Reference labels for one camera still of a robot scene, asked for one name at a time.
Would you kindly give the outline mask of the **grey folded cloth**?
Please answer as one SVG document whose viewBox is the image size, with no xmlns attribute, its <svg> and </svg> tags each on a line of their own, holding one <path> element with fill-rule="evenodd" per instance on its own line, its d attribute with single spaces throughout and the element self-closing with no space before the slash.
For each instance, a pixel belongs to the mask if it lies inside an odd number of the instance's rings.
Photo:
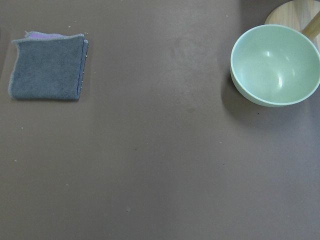
<svg viewBox="0 0 320 240">
<path fill-rule="evenodd" d="M 17 58 L 8 85 L 11 98 L 79 100 L 89 47 L 82 33 L 30 31 L 12 43 L 16 46 Z"/>
</svg>

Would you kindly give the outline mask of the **green bowl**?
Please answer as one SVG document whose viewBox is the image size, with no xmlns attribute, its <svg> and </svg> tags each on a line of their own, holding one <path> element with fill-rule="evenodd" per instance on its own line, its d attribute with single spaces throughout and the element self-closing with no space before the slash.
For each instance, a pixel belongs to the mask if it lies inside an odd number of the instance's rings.
<svg viewBox="0 0 320 240">
<path fill-rule="evenodd" d="M 230 75 L 238 92 L 257 105 L 294 105 L 319 87 L 320 53 L 302 33 L 264 24 L 249 29 L 234 43 Z"/>
</svg>

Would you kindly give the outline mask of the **wooden stand with base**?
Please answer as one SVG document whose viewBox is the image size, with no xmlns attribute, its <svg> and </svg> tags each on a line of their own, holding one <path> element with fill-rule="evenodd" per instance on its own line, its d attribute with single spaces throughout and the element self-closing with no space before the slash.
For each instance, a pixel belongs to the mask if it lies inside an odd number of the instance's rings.
<svg viewBox="0 0 320 240">
<path fill-rule="evenodd" d="M 266 25 L 282 25 L 294 29 L 320 48 L 320 2 L 291 0 L 275 8 L 266 18 Z"/>
</svg>

